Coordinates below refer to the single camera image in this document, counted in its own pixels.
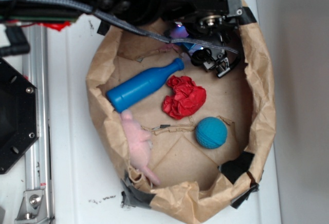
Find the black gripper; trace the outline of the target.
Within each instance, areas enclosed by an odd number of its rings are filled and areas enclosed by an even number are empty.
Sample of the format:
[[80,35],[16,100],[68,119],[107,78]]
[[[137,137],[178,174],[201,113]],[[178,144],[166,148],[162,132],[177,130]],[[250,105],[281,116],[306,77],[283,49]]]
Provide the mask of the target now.
[[242,54],[229,49],[243,14],[242,0],[168,0],[162,19],[176,25],[167,35],[203,46],[188,54],[194,66],[222,78],[240,62]]

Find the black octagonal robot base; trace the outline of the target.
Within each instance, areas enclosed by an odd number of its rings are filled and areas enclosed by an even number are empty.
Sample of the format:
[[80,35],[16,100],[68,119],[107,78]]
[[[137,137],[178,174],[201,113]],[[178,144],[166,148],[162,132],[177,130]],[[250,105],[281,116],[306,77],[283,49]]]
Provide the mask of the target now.
[[37,140],[36,87],[1,58],[1,174]]

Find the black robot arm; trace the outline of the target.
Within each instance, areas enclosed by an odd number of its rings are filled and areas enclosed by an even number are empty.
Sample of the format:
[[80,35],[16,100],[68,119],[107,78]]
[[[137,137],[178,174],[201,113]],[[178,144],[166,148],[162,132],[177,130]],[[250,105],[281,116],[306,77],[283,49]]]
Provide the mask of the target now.
[[192,64],[229,73],[241,60],[227,53],[229,30],[234,30],[243,14],[242,0],[1,0],[1,23],[6,26],[9,44],[1,56],[26,54],[29,43],[22,23],[41,24],[61,29],[82,14],[138,35],[185,47],[201,45],[192,54]]

